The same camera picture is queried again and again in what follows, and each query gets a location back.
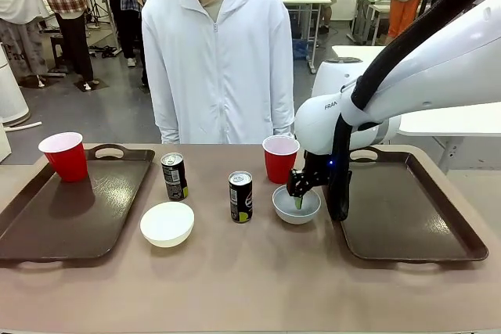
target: can lid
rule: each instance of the can lid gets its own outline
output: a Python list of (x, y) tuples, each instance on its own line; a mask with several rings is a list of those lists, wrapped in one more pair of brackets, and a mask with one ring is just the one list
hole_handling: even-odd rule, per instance
[(182, 155), (179, 153), (169, 153), (162, 156), (162, 164), (165, 166), (173, 166), (182, 162)]
[(228, 180), (233, 185), (245, 185), (252, 181), (252, 175), (246, 171), (236, 171), (229, 175)]

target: white hoodie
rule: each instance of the white hoodie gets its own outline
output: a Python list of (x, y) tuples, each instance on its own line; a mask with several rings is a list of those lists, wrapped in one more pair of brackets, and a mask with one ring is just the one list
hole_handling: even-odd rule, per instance
[(163, 143), (257, 144), (294, 122), (290, 21), (280, 0), (148, 0), (146, 69)]

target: soda can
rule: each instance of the soda can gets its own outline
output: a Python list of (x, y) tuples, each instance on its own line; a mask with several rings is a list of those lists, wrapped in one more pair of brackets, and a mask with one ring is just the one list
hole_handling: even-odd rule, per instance
[(245, 223), (252, 218), (252, 175), (236, 171), (229, 175), (229, 206), (232, 219)]
[(188, 197), (185, 162), (181, 154), (169, 153), (162, 156), (162, 171), (169, 199), (181, 201)]

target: orange pants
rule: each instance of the orange pants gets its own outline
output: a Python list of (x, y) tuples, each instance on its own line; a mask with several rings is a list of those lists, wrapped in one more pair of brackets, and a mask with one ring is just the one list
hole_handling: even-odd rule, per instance
[(399, 0), (391, 0), (390, 30), (388, 31), (388, 37), (398, 37), (411, 23), (413, 23), (420, 1), (421, 0), (408, 0), (407, 2), (400, 2)]

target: gray bowl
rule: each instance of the gray bowl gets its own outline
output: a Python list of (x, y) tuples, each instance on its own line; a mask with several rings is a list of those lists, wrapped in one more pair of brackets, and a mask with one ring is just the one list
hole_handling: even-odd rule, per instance
[(273, 193), (273, 206), (276, 214), (290, 224), (304, 224), (311, 221), (320, 210), (320, 197), (308, 191), (303, 197), (301, 209), (296, 208), (294, 197), (289, 196), (287, 186), (282, 185)]

